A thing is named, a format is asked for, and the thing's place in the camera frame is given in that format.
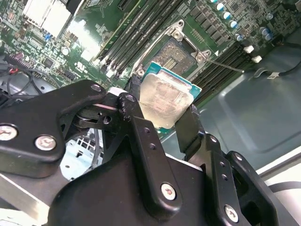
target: hole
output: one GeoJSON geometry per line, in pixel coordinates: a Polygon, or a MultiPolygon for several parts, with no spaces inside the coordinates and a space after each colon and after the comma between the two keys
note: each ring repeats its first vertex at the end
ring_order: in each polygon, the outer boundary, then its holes
{"type": "Polygon", "coordinates": [[[65,130],[65,127],[66,127],[66,124],[63,124],[63,125],[61,125],[61,129],[62,129],[62,131],[64,131],[64,130],[65,130]]]}
{"type": "Polygon", "coordinates": [[[110,116],[104,116],[103,123],[105,125],[108,125],[112,121],[112,118],[110,116]]]}
{"type": "Polygon", "coordinates": [[[80,156],[82,156],[83,155],[83,153],[82,152],[77,152],[77,154],[76,154],[76,158],[78,158],[78,157],[80,157],[80,156]]]}
{"type": "Polygon", "coordinates": [[[227,180],[228,180],[227,176],[226,176],[226,175],[224,175],[224,174],[222,174],[222,178],[223,178],[225,181],[227,181],[227,180]]]}
{"type": "Polygon", "coordinates": [[[135,101],[135,99],[131,95],[126,95],[126,98],[132,102],[135,101]]]}
{"type": "Polygon", "coordinates": [[[146,128],[146,127],[145,127],[145,128],[144,128],[144,132],[145,132],[145,133],[150,133],[151,131],[150,131],[149,128],[146,128]]]}
{"type": "Polygon", "coordinates": [[[156,149],[156,146],[154,144],[150,144],[149,147],[150,147],[151,150],[155,150],[156,149]]]}

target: blue capacitor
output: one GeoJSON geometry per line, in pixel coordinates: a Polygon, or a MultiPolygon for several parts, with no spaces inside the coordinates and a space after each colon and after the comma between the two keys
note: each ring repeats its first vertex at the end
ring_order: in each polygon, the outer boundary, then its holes
{"type": "Polygon", "coordinates": [[[225,5],[222,4],[222,3],[218,3],[218,4],[216,4],[216,6],[215,6],[215,9],[216,9],[217,11],[223,11],[224,8],[225,8],[225,5]]]}
{"type": "Polygon", "coordinates": [[[272,35],[272,34],[267,34],[266,36],[264,36],[264,39],[265,39],[266,41],[270,41],[270,40],[272,40],[272,38],[273,38],[273,35],[272,35]]]}
{"type": "Polygon", "coordinates": [[[241,34],[235,34],[236,41],[242,41],[244,37],[241,34]]]}
{"type": "Polygon", "coordinates": [[[222,18],[225,19],[225,20],[229,20],[231,18],[231,13],[223,12],[222,13],[222,18]]]}
{"type": "Polygon", "coordinates": [[[235,20],[231,20],[229,22],[229,27],[230,28],[237,28],[237,26],[238,26],[238,24],[237,24],[237,22],[235,20]]]}

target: screw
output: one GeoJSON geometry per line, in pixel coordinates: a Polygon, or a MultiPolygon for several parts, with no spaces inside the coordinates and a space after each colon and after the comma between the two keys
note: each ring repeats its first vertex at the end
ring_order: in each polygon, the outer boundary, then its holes
{"type": "Polygon", "coordinates": [[[235,210],[232,207],[228,206],[228,205],[225,205],[224,209],[225,209],[225,213],[230,218],[230,220],[232,220],[234,223],[237,223],[238,222],[238,215],[235,212],[235,210]]]}
{"type": "Polygon", "coordinates": [[[239,154],[237,154],[237,153],[235,153],[235,157],[236,157],[238,160],[240,160],[240,161],[243,160],[243,158],[242,158],[239,154]]]}
{"type": "Polygon", "coordinates": [[[96,85],[96,84],[93,84],[93,85],[91,86],[91,88],[92,88],[93,90],[95,90],[96,92],[102,91],[101,87],[100,87],[99,85],[96,85]]]}
{"type": "Polygon", "coordinates": [[[56,141],[51,136],[40,136],[34,144],[42,151],[51,151],[55,148],[56,141]]]}
{"type": "Polygon", "coordinates": [[[210,138],[211,138],[211,140],[213,141],[213,142],[217,142],[217,140],[216,140],[216,138],[214,137],[214,136],[210,136],[210,138]]]}
{"type": "Polygon", "coordinates": [[[271,19],[273,19],[273,18],[274,18],[274,15],[271,14],[271,13],[267,14],[267,16],[266,16],[266,19],[267,19],[267,20],[271,20],[271,19]]]}
{"type": "Polygon", "coordinates": [[[175,199],[175,190],[174,188],[169,184],[162,184],[161,185],[161,192],[164,195],[164,197],[168,200],[174,200],[175,199]]]}
{"type": "Polygon", "coordinates": [[[144,70],[142,70],[142,69],[139,70],[139,71],[138,71],[138,75],[143,76],[143,75],[144,75],[144,70]]]}
{"type": "Polygon", "coordinates": [[[197,61],[198,63],[202,63],[204,60],[205,60],[205,59],[204,59],[204,57],[203,57],[202,55],[197,55],[197,56],[196,56],[196,61],[197,61]]]}
{"type": "Polygon", "coordinates": [[[135,99],[134,99],[133,96],[131,96],[131,95],[126,95],[126,98],[127,98],[128,100],[132,101],[132,102],[135,101],[135,99]]]}
{"type": "Polygon", "coordinates": [[[18,131],[12,126],[0,126],[0,140],[11,140],[18,135],[18,131]]]}

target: green circuit board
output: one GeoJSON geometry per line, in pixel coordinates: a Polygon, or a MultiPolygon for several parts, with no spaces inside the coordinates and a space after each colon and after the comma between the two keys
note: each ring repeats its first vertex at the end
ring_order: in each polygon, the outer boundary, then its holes
{"type": "MultiPolygon", "coordinates": [[[[141,54],[180,20],[188,42],[198,51],[209,50],[211,60],[232,46],[238,35],[250,40],[258,55],[264,56],[274,48],[274,39],[286,37],[300,25],[281,0],[87,0],[54,37],[29,20],[26,6],[28,1],[23,0],[0,2],[1,52],[12,56],[22,53],[18,59],[22,64],[50,74],[61,85],[91,79],[106,89],[124,87],[141,54]],[[262,28],[271,37],[263,35],[262,28]]],[[[171,70],[177,67],[181,76],[192,81],[209,63],[200,66],[190,48],[164,35],[144,58],[142,67],[157,58],[171,70]],[[181,64],[189,67],[181,70],[181,64]]]]}

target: screw hole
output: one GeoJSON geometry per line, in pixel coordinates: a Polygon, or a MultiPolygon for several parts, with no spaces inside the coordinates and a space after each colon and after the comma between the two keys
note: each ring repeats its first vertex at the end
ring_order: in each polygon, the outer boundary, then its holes
{"type": "Polygon", "coordinates": [[[104,116],[103,123],[105,125],[108,125],[112,121],[112,118],[110,116],[104,116]]]}
{"type": "Polygon", "coordinates": [[[154,144],[150,144],[149,147],[150,147],[151,150],[155,150],[156,149],[156,146],[154,144]]]}
{"type": "Polygon", "coordinates": [[[227,176],[226,176],[226,175],[224,175],[224,174],[222,174],[222,178],[223,178],[225,181],[227,181],[227,180],[228,180],[227,176]]]}
{"type": "Polygon", "coordinates": [[[144,128],[144,132],[145,132],[145,133],[150,133],[151,131],[150,131],[149,128],[146,128],[146,127],[145,127],[145,128],[144,128]]]}

